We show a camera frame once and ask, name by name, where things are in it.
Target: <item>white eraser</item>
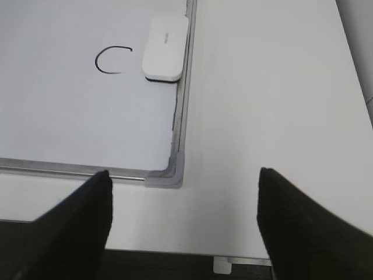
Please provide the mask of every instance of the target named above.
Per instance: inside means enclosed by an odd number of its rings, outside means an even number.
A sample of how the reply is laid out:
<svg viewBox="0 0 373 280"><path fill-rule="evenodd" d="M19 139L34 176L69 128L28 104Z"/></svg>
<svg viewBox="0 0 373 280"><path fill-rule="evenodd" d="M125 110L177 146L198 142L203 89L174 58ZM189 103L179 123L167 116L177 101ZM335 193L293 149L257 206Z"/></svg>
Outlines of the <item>white eraser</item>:
<svg viewBox="0 0 373 280"><path fill-rule="evenodd" d="M180 15L156 15L150 24L142 70L150 80L176 82L184 64L189 20Z"/></svg>

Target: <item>white table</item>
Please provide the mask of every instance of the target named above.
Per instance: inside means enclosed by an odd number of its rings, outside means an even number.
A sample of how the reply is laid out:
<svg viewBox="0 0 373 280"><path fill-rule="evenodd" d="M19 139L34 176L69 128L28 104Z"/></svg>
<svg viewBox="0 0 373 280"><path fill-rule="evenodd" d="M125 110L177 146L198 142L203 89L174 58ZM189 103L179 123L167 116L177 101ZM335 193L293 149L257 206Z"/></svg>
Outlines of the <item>white table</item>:
<svg viewBox="0 0 373 280"><path fill-rule="evenodd" d="M200 0L186 135L182 188L115 183L108 249L268 258L262 166L373 234L373 131L333 0ZM2 174L0 218L80 183Z"/></svg>

